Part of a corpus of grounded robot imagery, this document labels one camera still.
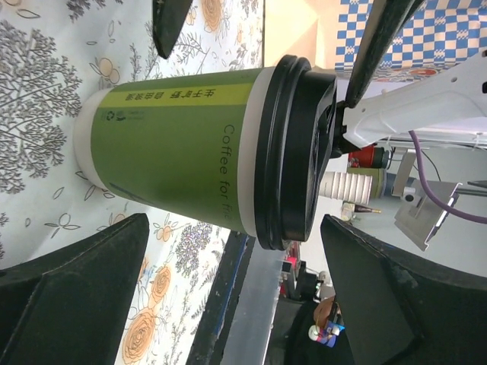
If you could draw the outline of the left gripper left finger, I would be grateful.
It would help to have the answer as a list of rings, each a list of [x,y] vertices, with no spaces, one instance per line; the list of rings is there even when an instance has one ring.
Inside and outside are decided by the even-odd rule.
[[[148,243],[146,214],[1,271],[3,364],[112,364]]]

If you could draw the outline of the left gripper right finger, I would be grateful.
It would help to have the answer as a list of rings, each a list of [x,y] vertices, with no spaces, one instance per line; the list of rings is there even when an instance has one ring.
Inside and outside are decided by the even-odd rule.
[[[320,225],[356,364],[484,364],[486,279],[327,215]]]

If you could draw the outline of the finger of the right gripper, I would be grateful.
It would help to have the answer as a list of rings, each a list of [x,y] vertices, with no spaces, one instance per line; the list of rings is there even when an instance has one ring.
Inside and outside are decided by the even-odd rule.
[[[192,3],[192,0],[152,1],[151,35],[161,58],[170,57]]]
[[[348,108],[358,105],[394,37],[422,3],[422,0],[373,1],[349,79]]]

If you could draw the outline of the black cup lid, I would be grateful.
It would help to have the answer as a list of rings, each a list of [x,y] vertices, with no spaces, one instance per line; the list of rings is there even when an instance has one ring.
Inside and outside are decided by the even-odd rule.
[[[264,249],[284,251],[310,236],[335,116],[335,75],[283,56],[267,87],[256,148],[254,213]]]

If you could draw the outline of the green paper coffee cup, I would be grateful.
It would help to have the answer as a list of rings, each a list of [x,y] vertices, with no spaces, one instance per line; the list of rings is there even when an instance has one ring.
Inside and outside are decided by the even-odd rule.
[[[121,84],[75,121],[75,157],[95,186],[256,234],[254,174],[271,68]]]

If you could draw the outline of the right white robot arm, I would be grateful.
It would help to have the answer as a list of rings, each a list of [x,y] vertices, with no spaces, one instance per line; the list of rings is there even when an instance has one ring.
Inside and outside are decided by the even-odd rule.
[[[323,143],[348,153],[391,135],[486,115],[483,52],[432,78],[364,97],[393,37],[419,6],[418,1],[373,3],[343,101],[336,98],[334,75],[312,71],[302,57],[279,60],[263,111],[285,123],[288,142]]]

